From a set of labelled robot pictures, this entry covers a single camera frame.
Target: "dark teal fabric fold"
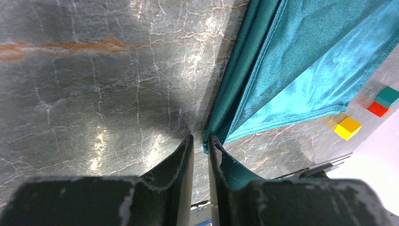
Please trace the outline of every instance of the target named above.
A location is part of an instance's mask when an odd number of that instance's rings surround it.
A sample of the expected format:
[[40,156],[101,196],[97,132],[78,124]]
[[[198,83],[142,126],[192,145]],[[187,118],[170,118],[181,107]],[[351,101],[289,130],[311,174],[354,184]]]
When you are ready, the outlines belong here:
[[[205,152],[210,134],[224,142],[228,133],[280,93],[384,0],[271,2],[261,1],[245,40],[240,33],[239,41],[245,44],[240,51],[234,50],[232,57],[238,59],[226,70],[205,134]],[[257,21],[264,30],[254,26]]]
[[226,142],[346,110],[399,42],[399,0],[387,0],[336,43]]

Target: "yellow cube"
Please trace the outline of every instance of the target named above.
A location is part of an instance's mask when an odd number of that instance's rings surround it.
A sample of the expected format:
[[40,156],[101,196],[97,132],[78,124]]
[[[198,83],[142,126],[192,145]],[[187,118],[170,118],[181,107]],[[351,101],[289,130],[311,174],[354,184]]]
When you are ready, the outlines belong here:
[[353,120],[351,117],[346,117],[335,128],[335,133],[340,135],[345,140],[349,140],[352,136],[357,134],[361,128],[361,124]]

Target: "colored block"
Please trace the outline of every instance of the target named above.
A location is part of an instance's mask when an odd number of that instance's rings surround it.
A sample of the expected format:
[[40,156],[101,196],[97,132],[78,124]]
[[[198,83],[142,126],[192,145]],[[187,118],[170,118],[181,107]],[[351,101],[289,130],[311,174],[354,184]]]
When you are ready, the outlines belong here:
[[377,95],[375,101],[385,108],[390,109],[399,99],[399,91],[386,87],[381,93]]
[[384,117],[389,111],[391,111],[391,109],[387,109],[384,106],[378,104],[377,102],[374,102],[368,108],[369,111],[371,111],[373,114],[377,115],[380,118]]
[[346,117],[335,128],[335,133],[340,135],[345,140],[349,140],[356,135],[361,128],[361,124],[353,120],[351,117]]

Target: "stone countertop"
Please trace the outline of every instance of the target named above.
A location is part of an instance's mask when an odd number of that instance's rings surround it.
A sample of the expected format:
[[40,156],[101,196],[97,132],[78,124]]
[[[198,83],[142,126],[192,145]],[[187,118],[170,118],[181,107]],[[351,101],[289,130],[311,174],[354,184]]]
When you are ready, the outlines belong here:
[[[0,2],[0,211],[29,177],[141,175],[189,133],[192,203],[209,199],[201,139],[248,3]],[[350,141],[328,127],[338,115],[226,149],[266,178],[350,153],[383,121],[362,105],[396,80],[395,51],[351,103]]]

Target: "light blue fabric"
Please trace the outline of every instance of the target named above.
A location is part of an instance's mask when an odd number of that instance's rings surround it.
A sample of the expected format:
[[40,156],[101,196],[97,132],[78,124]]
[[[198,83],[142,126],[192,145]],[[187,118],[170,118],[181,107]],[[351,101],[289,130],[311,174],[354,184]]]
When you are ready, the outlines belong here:
[[231,131],[226,142],[345,111],[397,45],[398,35],[399,0],[388,0],[282,92]]

